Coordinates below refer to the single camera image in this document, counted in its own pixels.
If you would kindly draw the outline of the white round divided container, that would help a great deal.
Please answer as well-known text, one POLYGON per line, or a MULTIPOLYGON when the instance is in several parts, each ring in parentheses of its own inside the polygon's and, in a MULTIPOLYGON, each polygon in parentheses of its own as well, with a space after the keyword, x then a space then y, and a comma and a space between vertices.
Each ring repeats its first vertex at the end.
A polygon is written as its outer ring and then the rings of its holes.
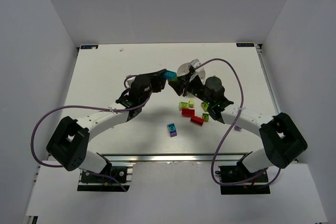
POLYGON ((177 76, 190 75, 189 81, 192 81, 196 77, 199 77, 201 81, 205 80, 206 72, 204 67, 200 67, 201 62, 198 59, 194 59, 191 62, 187 62, 179 66, 177 70, 177 76))

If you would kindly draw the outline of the lime lego plate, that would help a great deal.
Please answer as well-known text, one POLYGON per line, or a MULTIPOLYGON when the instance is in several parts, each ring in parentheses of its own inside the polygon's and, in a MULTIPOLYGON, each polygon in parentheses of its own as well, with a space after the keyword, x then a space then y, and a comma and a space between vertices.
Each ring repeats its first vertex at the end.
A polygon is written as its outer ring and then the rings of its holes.
POLYGON ((179 110, 181 111, 182 109, 189 109, 190 105, 188 102, 179 102, 178 107, 179 110))

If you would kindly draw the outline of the pale green lego brick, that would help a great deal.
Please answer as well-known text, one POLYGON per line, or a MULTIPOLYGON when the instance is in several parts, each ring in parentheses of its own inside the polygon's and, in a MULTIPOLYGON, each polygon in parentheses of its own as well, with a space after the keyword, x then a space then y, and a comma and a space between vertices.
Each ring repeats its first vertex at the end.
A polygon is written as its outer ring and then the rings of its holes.
POLYGON ((189 100, 188 100, 188 106, 189 106, 190 108, 194 108, 194 106, 195 106, 195 102, 194 102, 193 99, 189 99, 189 100))

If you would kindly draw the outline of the green small lego brick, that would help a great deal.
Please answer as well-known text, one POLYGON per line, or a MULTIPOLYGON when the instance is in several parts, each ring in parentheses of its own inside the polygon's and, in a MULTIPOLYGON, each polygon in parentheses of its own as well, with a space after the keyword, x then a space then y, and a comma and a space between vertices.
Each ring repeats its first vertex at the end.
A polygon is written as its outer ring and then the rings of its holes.
POLYGON ((209 114, 208 113, 203 113, 202 118, 205 122, 208 122, 209 121, 209 114))

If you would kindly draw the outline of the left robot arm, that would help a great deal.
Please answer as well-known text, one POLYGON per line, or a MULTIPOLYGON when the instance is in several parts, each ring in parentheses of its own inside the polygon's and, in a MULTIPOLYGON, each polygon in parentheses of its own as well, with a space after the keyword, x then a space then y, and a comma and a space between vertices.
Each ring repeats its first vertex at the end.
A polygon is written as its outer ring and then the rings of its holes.
POLYGON ((164 89, 165 72, 166 69, 162 69, 136 76, 130 87, 108 108, 78 119, 69 116, 61 119, 47 144, 47 152, 67 171, 79 168, 104 174, 111 164, 102 155, 88 151, 89 142, 139 115, 150 95, 164 89))

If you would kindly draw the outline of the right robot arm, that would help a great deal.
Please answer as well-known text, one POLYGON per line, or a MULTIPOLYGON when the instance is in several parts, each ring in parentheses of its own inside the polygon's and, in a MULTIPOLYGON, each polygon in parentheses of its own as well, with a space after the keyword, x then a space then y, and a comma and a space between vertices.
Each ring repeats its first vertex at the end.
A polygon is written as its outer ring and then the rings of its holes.
POLYGON ((194 70, 169 82, 177 95, 192 94, 207 103, 213 120, 237 125, 261 138, 263 148, 247 154, 237 163, 243 171, 252 174, 271 166, 284 169, 308 148, 289 115, 270 116, 244 109, 224 96, 225 88, 220 78, 209 77, 202 81, 192 74, 194 70))

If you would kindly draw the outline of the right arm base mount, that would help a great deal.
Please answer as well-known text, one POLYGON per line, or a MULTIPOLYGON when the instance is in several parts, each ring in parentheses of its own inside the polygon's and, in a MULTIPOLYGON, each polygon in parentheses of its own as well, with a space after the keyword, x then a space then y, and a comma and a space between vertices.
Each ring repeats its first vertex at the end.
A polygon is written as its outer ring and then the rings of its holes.
POLYGON ((214 176, 220 183, 221 195, 270 194, 269 178, 265 168, 250 173, 237 164, 219 163, 214 165, 214 176))

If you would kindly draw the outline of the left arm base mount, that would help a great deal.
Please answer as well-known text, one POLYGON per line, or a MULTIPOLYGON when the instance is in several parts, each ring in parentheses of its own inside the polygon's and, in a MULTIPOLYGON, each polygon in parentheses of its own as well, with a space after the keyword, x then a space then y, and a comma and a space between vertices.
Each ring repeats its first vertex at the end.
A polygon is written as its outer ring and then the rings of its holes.
POLYGON ((127 192, 130 188, 134 163, 114 162, 103 176, 81 170, 77 191, 127 192))

